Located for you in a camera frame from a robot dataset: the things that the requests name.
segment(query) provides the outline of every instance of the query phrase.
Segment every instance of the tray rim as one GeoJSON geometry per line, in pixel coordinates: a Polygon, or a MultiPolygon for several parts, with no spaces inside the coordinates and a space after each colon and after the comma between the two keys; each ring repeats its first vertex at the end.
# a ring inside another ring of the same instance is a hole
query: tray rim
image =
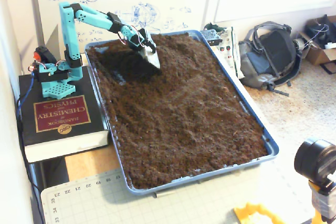
{"type": "MultiPolygon", "coordinates": [[[[249,161],[248,163],[244,163],[244,164],[241,164],[241,165],[236,165],[235,164],[233,166],[223,167],[223,168],[218,169],[218,170],[214,170],[214,171],[207,172],[207,173],[202,173],[202,174],[192,176],[192,177],[186,176],[186,177],[178,178],[178,179],[172,180],[170,183],[167,183],[167,184],[164,184],[164,185],[161,185],[161,186],[157,186],[157,187],[152,187],[152,188],[149,188],[149,189],[136,189],[134,187],[131,188],[131,187],[129,187],[129,185],[127,183],[127,177],[125,176],[125,172],[123,170],[123,166],[122,166],[121,159],[120,159],[120,156],[119,156],[119,150],[117,148],[117,144],[119,143],[119,142],[117,142],[118,137],[117,137],[117,139],[115,139],[114,134],[112,132],[112,129],[114,128],[114,126],[111,127],[110,122],[108,120],[108,125],[109,125],[109,129],[110,129],[110,133],[111,133],[111,138],[112,138],[112,141],[113,141],[113,146],[114,146],[115,152],[117,153],[117,158],[118,158],[120,168],[121,168],[121,171],[122,171],[122,174],[123,174],[123,181],[124,181],[128,191],[130,193],[134,194],[134,195],[141,196],[141,195],[147,195],[147,194],[150,194],[150,193],[157,193],[158,191],[162,191],[162,190],[172,188],[172,187],[177,187],[177,186],[180,186],[182,184],[192,183],[192,182],[195,182],[195,181],[198,181],[198,180],[211,178],[211,177],[214,177],[214,176],[217,176],[217,175],[222,175],[222,174],[225,174],[225,173],[228,173],[228,172],[232,172],[234,170],[245,169],[245,168],[248,168],[248,167],[251,167],[251,166],[256,166],[256,165],[259,165],[262,162],[270,161],[270,160],[274,159],[279,154],[279,146],[273,138],[274,132],[270,129],[269,123],[266,120],[266,118],[264,117],[263,113],[259,110],[258,106],[254,102],[252,97],[248,94],[247,90],[241,84],[239,79],[230,71],[230,68],[229,68],[228,64],[226,63],[226,61],[223,61],[216,56],[216,54],[213,52],[213,50],[211,49],[210,45],[205,40],[203,35],[197,30],[175,31],[175,32],[172,32],[172,33],[164,33],[162,35],[163,36],[164,35],[177,35],[177,34],[184,34],[184,33],[188,33],[192,37],[196,36],[199,41],[203,42],[207,46],[207,48],[210,50],[213,57],[215,57],[215,59],[217,59],[218,64],[220,65],[221,69],[223,70],[225,76],[233,84],[233,86],[235,87],[236,91],[238,92],[240,98],[244,102],[245,109],[247,109],[247,111],[256,118],[258,124],[264,129],[263,140],[265,142],[265,146],[266,146],[266,149],[267,149],[269,154],[267,156],[263,156],[263,157],[260,157],[260,158],[257,158],[257,159],[253,159],[252,161],[249,161]]],[[[96,45],[105,44],[105,43],[111,42],[111,41],[115,41],[115,39],[114,40],[91,42],[91,43],[86,44],[86,46],[85,46],[85,55],[87,57],[88,66],[89,66],[88,70],[89,70],[89,72],[91,72],[92,77],[94,78],[93,81],[95,82],[95,85],[96,85],[96,91],[98,93],[99,100],[102,104],[103,110],[105,111],[106,115],[107,115],[107,112],[106,112],[105,106],[103,105],[103,99],[102,99],[100,91],[99,91],[99,86],[98,86],[98,83],[97,83],[96,75],[93,73],[94,68],[92,67],[90,59],[88,57],[87,49],[90,48],[90,47],[95,47],[96,45]]]]}

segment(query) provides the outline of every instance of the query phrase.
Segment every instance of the yellow object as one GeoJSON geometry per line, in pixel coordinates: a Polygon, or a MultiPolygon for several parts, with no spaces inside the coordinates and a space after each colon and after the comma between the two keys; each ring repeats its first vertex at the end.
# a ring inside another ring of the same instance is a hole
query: yellow object
{"type": "Polygon", "coordinates": [[[235,207],[234,211],[240,224],[254,224],[250,216],[256,213],[267,216],[272,220],[273,224],[285,224],[279,216],[273,214],[262,204],[254,205],[248,202],[244,208],[235,207]]]}
{"type": "Polygon", "coordinates": [[[311,224],[327,224],[326,222],[322,221],[322,216],[317,210],[315,210],[315,216],[311,219],[311,224]]]}

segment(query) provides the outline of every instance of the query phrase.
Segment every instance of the cardboard box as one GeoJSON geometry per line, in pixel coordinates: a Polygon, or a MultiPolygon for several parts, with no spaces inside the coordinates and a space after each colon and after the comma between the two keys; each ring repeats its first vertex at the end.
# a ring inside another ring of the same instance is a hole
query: cardboard box
{"type": "MultiPolygon", "coordinates": [[[[330,22],[336,22],[336,16],[328,16],[328,19],[330,22]]],[[[306,25],[315,25],[316,21],[321,22],[322,18],[317,18],[316,20],[310,19],[307,21],[306,25]]],[[[310,38],[306,34],[301,33],[301,35],[306,40],[310,40],[310,38]]],[[[319,65],[322,63],[330,62],[332,60],[336,60],[336,48],[321,49],[317,43],[312,41],[306,59],[313,65],[319,65]]]]}

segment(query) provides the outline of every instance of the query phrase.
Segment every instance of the red label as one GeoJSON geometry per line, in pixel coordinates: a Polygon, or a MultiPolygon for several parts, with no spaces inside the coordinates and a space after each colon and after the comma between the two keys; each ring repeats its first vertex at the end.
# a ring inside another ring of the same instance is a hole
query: red label
{"type": "Polygon", "coordinates": [[[84,95],[34,103],[36,132],[57,129],[62,124],[90,123],[84,95]]]}

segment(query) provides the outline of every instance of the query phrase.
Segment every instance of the book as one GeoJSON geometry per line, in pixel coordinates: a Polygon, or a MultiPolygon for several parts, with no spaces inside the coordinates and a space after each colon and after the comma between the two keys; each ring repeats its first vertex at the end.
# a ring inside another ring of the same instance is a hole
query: book
{"type": "MultiPolygon", "coordinates": [[[[23,142],[28,162],[83,152],[108,144],[109,126],[94,78],[83,67],[83,78],[69,82],[76,91],[63,99],[43,98],[36,79],[22,104],[23,142]]],[[[27,92],[31,75],[19,76],[20,93],[27,92]]]]}

